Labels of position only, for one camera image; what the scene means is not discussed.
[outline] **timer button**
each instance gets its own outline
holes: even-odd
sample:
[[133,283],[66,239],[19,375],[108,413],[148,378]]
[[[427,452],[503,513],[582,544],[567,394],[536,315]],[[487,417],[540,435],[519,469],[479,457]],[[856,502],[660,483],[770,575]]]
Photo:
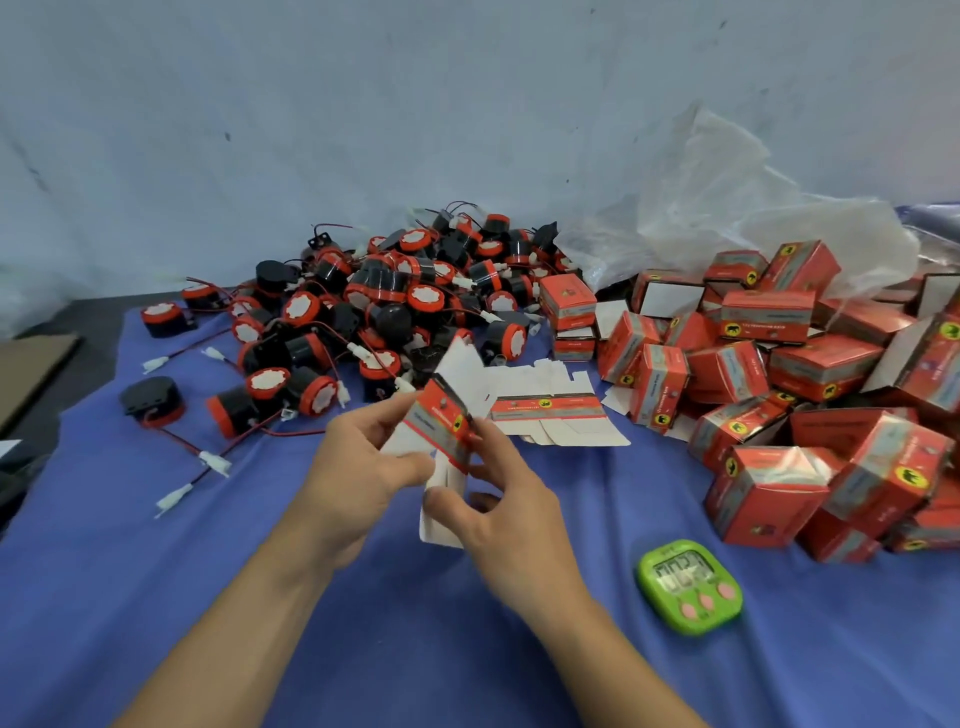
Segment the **timer button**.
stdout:
[[721,581],[717,584],[717,593],[719,593],[725,599],[736,599],[736,589],[734,589],[726,581]]

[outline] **light blue wall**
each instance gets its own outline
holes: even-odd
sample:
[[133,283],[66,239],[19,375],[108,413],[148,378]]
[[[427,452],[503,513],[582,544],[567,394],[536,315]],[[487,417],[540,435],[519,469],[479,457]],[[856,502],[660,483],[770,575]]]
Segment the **light blue wall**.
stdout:
[[389,231],[409,205],[569,214],[630,191],[696,98],[810,191],[955,198],[956,10],[7,0],[0,183],[39,202],[0,200],[0,244],[61,231],[116,295],[236,281],[311,223]]

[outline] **digital timer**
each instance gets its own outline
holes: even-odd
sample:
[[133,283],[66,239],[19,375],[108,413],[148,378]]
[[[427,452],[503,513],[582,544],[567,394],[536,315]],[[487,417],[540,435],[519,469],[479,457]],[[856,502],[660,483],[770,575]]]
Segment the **digital timer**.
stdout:
[[663,620],[685,635],[702,635],[743,608],[739,585],[703,546],[687,539],[650,551],[636,581]]

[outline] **blue fabric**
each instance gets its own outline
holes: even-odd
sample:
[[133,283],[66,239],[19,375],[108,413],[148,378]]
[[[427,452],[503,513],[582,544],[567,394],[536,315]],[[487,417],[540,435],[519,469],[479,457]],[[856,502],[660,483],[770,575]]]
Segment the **blue fabric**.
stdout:
[[[229,479],[209,475],[154,520],[154,502],[200,463],[123,417],[117,396],[141,377],[142,361],[225,323],[157,341],[128,316],[116,380],[63,413],[60,448],[0,542],[0,724],[108,724],[299,487],[320,438],[253,437],[231,455]],[[228,335],[213,344],[236,351]],[[544,334],[531,342],[524,363],[547,345]],[[198,352],[159,374],[189,401],[171,429],[219,450],[203,399],[238,374]],[[706,469],[683,443],[613,418],[631,447],[519,446],[561,499],[590,590],[711,725],[956,725],[955,553],[820,566],[795,547],[724,546],[701,508]],[[419,506],[417,490],[400,494],[334,579],[266,724],[577,725],[536,640],[490,597],[469,559],[420,543]],[[663,624],[632,575],[644,552],[681,537],[710,548],[745,595],[740,619],[698,639]]]

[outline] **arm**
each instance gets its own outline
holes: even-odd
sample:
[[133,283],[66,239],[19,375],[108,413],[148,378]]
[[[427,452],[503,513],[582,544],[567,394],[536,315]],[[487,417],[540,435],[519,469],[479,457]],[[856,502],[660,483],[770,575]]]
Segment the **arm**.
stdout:
[[530,626],[591,728],[706,728],[590,597],[566,535],[560,502],[510,439],[478,421],[471,474],[503,492],[473,494],[472,508],[433,488],[426,512],[463,542],[488,586]]
[[393,495],[433,461],[378,448],[415,398],[333,420],[266,541],[156,669],[114,728],[255,728],[334,571],[360,553]]

